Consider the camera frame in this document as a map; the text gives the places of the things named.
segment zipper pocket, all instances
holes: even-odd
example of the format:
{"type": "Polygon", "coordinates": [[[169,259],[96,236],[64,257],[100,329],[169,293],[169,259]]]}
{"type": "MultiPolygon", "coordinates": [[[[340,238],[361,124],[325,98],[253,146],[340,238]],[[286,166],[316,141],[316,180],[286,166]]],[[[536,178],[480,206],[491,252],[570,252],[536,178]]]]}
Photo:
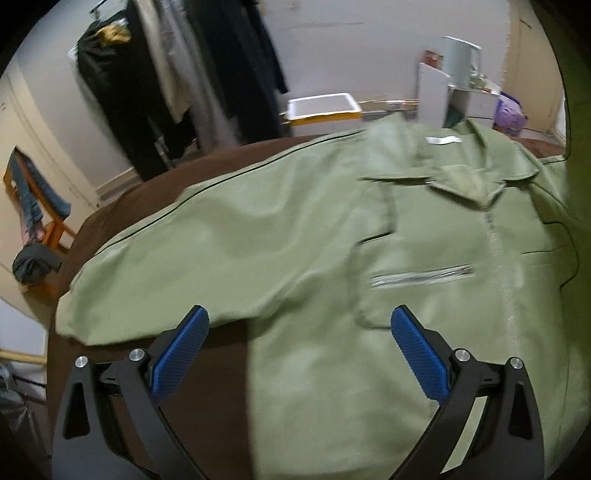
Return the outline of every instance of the zipper pocket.
{"type": "Polygon", "coordinates": [[[457,267],[440,268],[425,272],[404,272],[390,275],[378,275],[371,279],[372,288],[401,287],[405,285],[428,285],[444,283],[474,275],[472,265],[458,265],[457,267]]]}

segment plastic bag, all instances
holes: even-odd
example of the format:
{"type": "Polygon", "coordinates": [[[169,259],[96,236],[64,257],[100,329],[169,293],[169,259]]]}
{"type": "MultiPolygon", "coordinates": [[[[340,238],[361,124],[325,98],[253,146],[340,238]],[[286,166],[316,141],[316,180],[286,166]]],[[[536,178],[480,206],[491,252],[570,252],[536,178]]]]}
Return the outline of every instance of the plastic bag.
{"type": "Polygon", "coordinates": [[[33,464],[46,476],[50,463],[41,431],[17,388],[8,367],[0,364],[0,414],[33,464]]]}
{"type": "Polygon", "coordinates": [[[526,123],[527,116],[519,101],[511,95],[501,92],[499,102],[496,104],[493,128],[501,133],[518,137],[526,123]]]}

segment metal screw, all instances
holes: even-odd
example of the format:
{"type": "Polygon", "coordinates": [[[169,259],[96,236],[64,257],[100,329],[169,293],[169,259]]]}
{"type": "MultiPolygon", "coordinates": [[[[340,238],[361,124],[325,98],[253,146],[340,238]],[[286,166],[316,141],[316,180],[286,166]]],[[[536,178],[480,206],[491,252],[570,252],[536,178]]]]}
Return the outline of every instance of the metal screw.
{"type": "Polygon", "coordinates": [[[523,368],[523,362],[521,361],[520,358],[517,358],[515,356],[511,359],[511,366],[513,368],[515,368],[515,370],[519,370],[519,369],[523,368]]]}
{"type": "Polygon", "coordinates": [[[74,365],[77,366],[78,368],[82,368],[82,367],[85,367],[87,363],[88,363],[88,357],[82,355],[76,359],[76,361],[74,362],[74,365]]]}
{"type": "Polygon", "coordinates": [[[136,348],[136,349],[129,352],[129,359],[132,362],[138,362],[144,357],[144,355],[145,355],[145,352],[142,348],[136,348]]]}
{"type": "Polygon", "coordinates": [[[456,350],[456,358],[460,362],[467,362],[470,359],[470,352],[460,348],[459,350],[456,350]]]}

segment white tag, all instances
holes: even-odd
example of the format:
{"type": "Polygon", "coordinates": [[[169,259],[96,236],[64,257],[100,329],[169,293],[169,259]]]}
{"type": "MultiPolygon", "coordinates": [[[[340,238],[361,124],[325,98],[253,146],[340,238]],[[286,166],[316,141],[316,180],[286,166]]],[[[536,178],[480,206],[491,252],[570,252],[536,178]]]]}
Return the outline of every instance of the white tag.
{"type": "Polygon", "coordinates": [[[70,57],[70,60],[73,61],[74,63],[76,62],[76,57],[78,56],[78,45],[74,45],[70,51],[68,52],[68,56],[70,57]]]}
{"type": "Polygon", "coordinates": [[[425,140],[427,140],[427,143],[431,144],[431,145],[448,145],[450,143],[462,143],[462,139],[460,137],[427,137],[425,138],[425,140]]]}

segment wooden stick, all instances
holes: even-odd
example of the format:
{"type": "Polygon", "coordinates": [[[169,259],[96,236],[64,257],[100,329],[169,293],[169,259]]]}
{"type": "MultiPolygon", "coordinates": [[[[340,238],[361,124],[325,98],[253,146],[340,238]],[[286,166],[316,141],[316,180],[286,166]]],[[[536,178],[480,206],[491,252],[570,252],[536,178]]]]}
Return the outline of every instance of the wooden stick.
{"type": "Polygon", "coordinates": [[[0,360],[9,362],[20,362],[23,364],[47,365],[47,357],[44,355],[33,355],[31,353],[14,352],[0,348],[0,360]]]}

